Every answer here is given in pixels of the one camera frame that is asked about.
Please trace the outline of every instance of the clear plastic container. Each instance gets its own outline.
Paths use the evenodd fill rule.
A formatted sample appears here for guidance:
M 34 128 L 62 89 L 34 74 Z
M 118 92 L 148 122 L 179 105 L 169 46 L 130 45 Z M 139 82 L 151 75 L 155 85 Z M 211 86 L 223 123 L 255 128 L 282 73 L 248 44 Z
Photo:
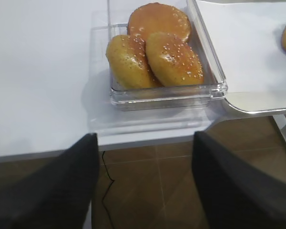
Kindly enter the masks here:
M 119 34 L 127 34 L 131 13 L 150 0 L 107 0 L 109 40 Z M 192 34 L 189 45 L 200 58 L 204 70 L 204 84 L 177 87 L 124 90 L 111 73 L 111 103 L 119 110 L 143 110 L 154 108 L 195 106 L 206 107 L 211 100 L 223 99 L 227 92 L 225 75 L 214 52 L 200 11 L 195 0 L 162 0 L 188 16 Z

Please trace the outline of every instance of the black cable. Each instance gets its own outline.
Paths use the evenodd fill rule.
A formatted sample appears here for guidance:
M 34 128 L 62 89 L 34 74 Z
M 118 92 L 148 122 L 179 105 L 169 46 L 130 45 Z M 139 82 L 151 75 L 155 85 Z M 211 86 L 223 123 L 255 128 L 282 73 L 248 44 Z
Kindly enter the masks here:
M 103 198 L 102 198 L 102 204 L 103 204 L 103 207 L 105 208 L 105 210 L 106 210 L 106 212 L 107 212 L 108 219 L 109 219 L 109 222 L 110 222 L 110 225 L 111 225 L 112 229 L 115 229 L 115 227 L 114 227 L 114 225 L 113 225 L 113 222 L 112 222 L 112 219 L 111 219 L 111 216 L 110 216 L 110 212 L 109 212 L 108 208 L 107 208 L 107 207 L 105 206 L 105 204 L 104 204 L 104 200 L 105 200 L 105 198 L 106 198 L 106 196 L 107 196 L 107 193 L 109 192 L 109 189 L 111 188 L 111 186 L 112 186 L 113 183 L 115 182 L 115 180 L 113 180 L 113 179 L 111 178 L 111 176 L 109 175 L 109 172 L 108 172 L 106 163 L 105 163 L 105 161 L 104 161 L 104 154 L 105 154 L 105 151 L 103 151 L 102 160 L 103 160 L 103 163 L 104 163 L 104 166 L 105 166 L 107 175 L 108 175 L 109 179 L 111 180 L 111 183 L 110 183 L 110 185 L 108 186 L 108 188 L 107 188 L 107 190 L 106 190 L 106 192 L 105 192 L 105 194 L 104 194 L 104 196 L 103 196 Z

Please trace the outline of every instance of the white table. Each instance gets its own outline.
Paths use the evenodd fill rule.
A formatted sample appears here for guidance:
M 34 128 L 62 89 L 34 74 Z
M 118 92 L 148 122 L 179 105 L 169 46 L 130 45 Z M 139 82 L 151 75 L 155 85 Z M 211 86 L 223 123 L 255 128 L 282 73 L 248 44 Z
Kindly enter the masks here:
M 106 26 L 106 1 L 0 0 L 0 161 L 54 156 L 93 131 L 101 150 L 186 141 L 248 115 L 226 102 L 115 110 L 98 38 Z

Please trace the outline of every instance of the brown tile floor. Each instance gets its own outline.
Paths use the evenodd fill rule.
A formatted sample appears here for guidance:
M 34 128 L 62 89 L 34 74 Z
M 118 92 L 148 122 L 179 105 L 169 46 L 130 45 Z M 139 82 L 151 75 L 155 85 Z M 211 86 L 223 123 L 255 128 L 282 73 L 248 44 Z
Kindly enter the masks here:
M 286 146 L 272 118 L 218 123 L 208 133 L 253 166 L 286 182 Z M 191 173 L 192 143 L 108 151 L 104 159 L 115 183 L 105 204 L 116 229 L 207 229 Z M 0 188 L 51 159 L 0 164 Z M 110 183 L 101 165 L 95 197 L 95 229 L 110 229 L 101 199 Z

